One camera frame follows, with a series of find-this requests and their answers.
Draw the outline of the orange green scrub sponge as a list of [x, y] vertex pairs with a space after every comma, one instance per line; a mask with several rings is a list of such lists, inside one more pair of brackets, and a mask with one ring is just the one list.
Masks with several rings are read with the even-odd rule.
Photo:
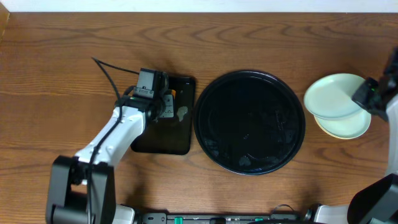
[[173, 99], [175, 99], [176, 91], [175, 90], [170, 90], [170, 91], [171, 91], [171, 95], [172, 95]]

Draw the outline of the light blue plate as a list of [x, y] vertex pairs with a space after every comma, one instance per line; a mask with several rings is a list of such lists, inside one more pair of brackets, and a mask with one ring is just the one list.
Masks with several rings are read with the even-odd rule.
[[351, 98], [364, 81], [364, 78], [350, 73], [328, 75], [307, 89], [304, 105], [318, 118], [348, 118], [363, 110]]
[[371, 124], [371, 115], [366, 111], [342, 119], [317, 118], [320, 124], [330, 133], [353, 139], [363, 135]]

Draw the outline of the pale yellow plate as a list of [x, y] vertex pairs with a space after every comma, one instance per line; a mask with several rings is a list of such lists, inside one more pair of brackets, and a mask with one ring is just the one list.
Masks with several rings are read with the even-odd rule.
[[318, 126], [320, 127], [321, 130], [323, 130], [325, 133], [327, 133], [328, 135], [337, 138], [337, 139], [352, 139], [352, 138], [346, 138], [346, 137], [341, 137], [341, 136], [337, 136], [334, 135], [332, 133], [330, 133], [329, 131], [327, 131], [319, 122], [318, 118], [316, 116], [314, 116], [315, 122], [318, 124]]

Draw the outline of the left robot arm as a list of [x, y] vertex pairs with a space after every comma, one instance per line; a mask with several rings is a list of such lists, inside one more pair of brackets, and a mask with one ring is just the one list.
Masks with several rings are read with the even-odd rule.
[[134, 223], [133, 208], [116, 203], [114, 170], [147, 122], [173, 115], [175, 91], [158, 99], [133, 94], [116, 102], [99, 134], [73, 157], [58, 156], [51, 168], [47, 223]]

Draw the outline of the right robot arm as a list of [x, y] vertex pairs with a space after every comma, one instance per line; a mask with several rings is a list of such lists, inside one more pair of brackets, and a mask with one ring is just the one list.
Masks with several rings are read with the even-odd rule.
[[349, 73], [321, 78], [304, 96], [305, 107], [327, 133], [350, 139], [363, 134], [376, 115], [389, 124], [389, 155], [385, 176], [358, 192], [349, 205], [320, 205], [311, 223], [397, 223], [397, 66], [380, 80]]

